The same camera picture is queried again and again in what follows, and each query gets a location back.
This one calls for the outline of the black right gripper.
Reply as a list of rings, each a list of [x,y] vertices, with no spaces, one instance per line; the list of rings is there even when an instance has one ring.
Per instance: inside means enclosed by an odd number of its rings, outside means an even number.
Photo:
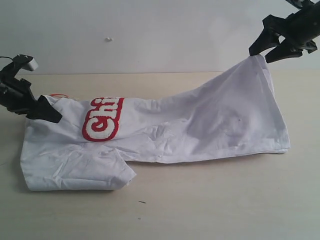
[[[274,48],[265,56],[267,63],[274,63],[299,58],[302,50],[311,54],[318,49],[314,39],[320,36],[320,3],[311,0],[289,0],[288,3],[298,11],[286,18],[271,14],[264,18],[262,32],[248,49],[250,56]],[[285,39],[281,44],[280,36]]]

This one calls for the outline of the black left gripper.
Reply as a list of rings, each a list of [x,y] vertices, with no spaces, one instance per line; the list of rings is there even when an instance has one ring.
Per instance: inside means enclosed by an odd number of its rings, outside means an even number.
[[[0,104],[9,112],[26,115],[30,120],[59,123],[63,115],[54,109],[47,98],[41,95],[35,102],[31,83],[26,79],[0,75]]]

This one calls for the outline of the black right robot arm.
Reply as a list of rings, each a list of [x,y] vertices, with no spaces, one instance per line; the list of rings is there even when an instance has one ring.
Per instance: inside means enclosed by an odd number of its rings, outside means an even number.
[[[249,55],[265,55],[266,62],[299,58],[303,51],[311,54],[318,50],[314,39],[320,36],[320,3],[311,0],[289,0],[298,9],[286,18],[268,15],[262,20],[263,30],[249,47]]]

